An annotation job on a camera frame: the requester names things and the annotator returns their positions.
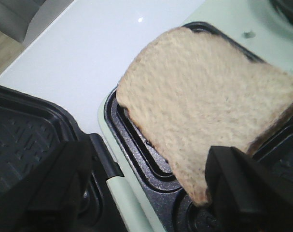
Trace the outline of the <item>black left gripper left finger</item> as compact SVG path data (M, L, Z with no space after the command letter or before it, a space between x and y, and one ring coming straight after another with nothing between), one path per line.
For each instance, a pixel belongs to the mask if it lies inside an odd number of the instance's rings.
M90 179L88 142L62 142L0 197L0 232L69 232Z

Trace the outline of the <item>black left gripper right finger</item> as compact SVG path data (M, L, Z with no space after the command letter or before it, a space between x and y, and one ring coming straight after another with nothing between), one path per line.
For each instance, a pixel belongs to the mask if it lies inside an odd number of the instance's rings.
M205 179L226 232L293 232L293 182L235 147L211 146Z

